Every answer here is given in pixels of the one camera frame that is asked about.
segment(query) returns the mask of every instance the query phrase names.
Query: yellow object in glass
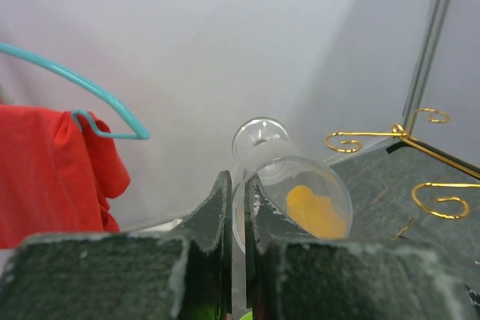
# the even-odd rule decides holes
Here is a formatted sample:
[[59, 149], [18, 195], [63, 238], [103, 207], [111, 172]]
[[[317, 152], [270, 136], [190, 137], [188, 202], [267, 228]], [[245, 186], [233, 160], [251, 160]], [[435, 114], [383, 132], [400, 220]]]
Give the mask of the yellow object in glass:
[[286, 196], [288, 216], [303, 229], [318, 238], [343, 238], [347, 230], [347, 219], [332, 205], [328, 196], [315, 195], [303, 185], [294, 187]]

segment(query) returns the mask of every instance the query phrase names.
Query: red shirt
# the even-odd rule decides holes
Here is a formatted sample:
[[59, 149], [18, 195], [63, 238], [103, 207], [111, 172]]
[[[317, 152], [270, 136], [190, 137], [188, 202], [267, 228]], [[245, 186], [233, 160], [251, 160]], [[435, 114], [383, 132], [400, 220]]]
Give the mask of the red shirt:
[[81, 123], [70, 112], [0, 105], [0, 248], [39, 232], [119, 230], [106, 198], [130, 177], [113, 140]]

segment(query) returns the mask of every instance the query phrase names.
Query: teal plastic hanger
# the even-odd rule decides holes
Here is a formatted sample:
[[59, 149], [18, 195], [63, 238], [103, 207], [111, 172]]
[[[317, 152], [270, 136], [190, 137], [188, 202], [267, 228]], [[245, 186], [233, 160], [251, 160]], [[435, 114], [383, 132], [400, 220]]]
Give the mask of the teal plastic hanger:
[[17, 58], [21, 58], [23, 60], [36, 64], [44, 69], [50, 70], [53, 73], [58, 74], [59, 76], [63, 76], [65, 79], [70, 80], [71, 82], [74, 82], [75, 84], [81, 86], [86, 91], [91, 92], [93, 95], [96, 95], [101, 100], [108, 103], [112, 108], [114, 108], [114, 110], [135, 132], [135, 134], [106, 133], [98, 129], [95, 120], [87, 111], [78, 109], [72, 111], [72, 117], [78, 124], [80, 129], [82, 129], [82, 126], [80, 125], [78, 117], [81, 115], [88, 120], [93, 131], [99, 136], [118, 139], [148, 139], [150, 137], [150, 132], [144, 128], [140, 120], [134, 114], [132, 114], [131, 111], [128, 110], [128, 108], [115, 95], [109, 93], [107, 90], [101, 88], [94, 82], [86, 79], [85, 77], [75, 73], [74, 71], [60, 64], [55, 63], [54, 61], [44, 58], [43, 56], [36, 55], [27, 50], [17, 48], [16, 46], [0, 43], [0, 52], [12, 55]]

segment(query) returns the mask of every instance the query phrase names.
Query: metal strip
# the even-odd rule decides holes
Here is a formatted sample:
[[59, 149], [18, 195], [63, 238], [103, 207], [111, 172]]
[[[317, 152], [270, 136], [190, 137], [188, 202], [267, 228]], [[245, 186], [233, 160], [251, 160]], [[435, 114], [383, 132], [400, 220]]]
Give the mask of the metal strip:
[[406, 99], [405, 107], [402, 113], [402, 127], [405, 127], [413, 119], [414, 112], [421, 106], [425, 86], [427, 85], [428, 74], [432, 61], [435, 56], [435, 50], [442, 32], [443, 20], [449, 8], [450, 0], [432, 0], [432, 8], [427, 21], [427, 32], [421, 46], [415, 70], [413, 71], [412, 81], [410, 83], [409, 94]]

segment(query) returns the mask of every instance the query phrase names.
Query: transparent glass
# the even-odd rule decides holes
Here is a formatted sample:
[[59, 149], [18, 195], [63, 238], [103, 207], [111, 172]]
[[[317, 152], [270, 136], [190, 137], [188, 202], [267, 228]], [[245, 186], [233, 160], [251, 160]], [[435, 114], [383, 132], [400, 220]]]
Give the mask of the transparent glass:
[[287, 129], [271, 118], [255, 118], [235, 133], [232, 153], [233, 234], [245, 252], [245, 182], [258, 174], [267, 196], [279, 209], [318, 238], [346, 238], [352, 226], [349, 192], [328, 166], [302, 156]]

